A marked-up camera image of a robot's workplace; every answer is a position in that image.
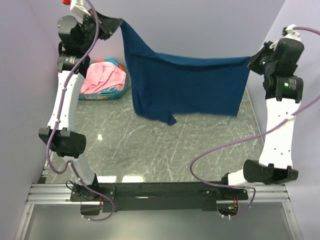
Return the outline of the dark blue t shirt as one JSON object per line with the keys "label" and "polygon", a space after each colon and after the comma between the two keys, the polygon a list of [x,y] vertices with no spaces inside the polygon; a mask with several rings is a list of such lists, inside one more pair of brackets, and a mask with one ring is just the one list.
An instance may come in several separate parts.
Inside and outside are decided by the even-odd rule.
{"label": "dark blue t shirt", "polygon": [[135,113],[174,125],[175,114],[235,117],[246,88],[249,57],[192,58],[153,51],[124,21],[124,58]]}

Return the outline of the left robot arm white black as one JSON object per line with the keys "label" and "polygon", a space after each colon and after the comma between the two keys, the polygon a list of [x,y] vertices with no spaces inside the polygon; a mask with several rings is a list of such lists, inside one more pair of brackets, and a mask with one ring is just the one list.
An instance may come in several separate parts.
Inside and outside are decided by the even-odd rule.
{"label": "left robot arm white black", "polygon": [[46,145],[46,160],[56,174],[71,169],[75,182],[84,186],[82,195],[88,201],[96,200],[100,188],[96,174],[84,155],[87,140],[76,131],[78,99],[90,64],[89,53],[98,39],[109,39],[120,27],[121,18],[107,17],[90,10],[82,22],[72,15],[57,22],[58,36],[58,89],[51,117],[45,128],[38,131]]}

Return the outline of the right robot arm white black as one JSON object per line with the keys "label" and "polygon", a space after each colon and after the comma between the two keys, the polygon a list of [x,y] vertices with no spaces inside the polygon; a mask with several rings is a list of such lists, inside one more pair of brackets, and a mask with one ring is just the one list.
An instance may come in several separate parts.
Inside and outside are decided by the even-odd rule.
{"label": "right robot arm white black", "polygon": [[275,43],[264,43],[250,58],[248,68],[264,78],[266,136],[258,160],[247,159],[241,170],[226,174],[227,182],[219,187],[222,198],[232,199],[237,194],[236,186],[284,184],[298,178],[291,151],[294,112],[301,105],[304,82],[294,72],[304,49],[300,40],[283,37]]}

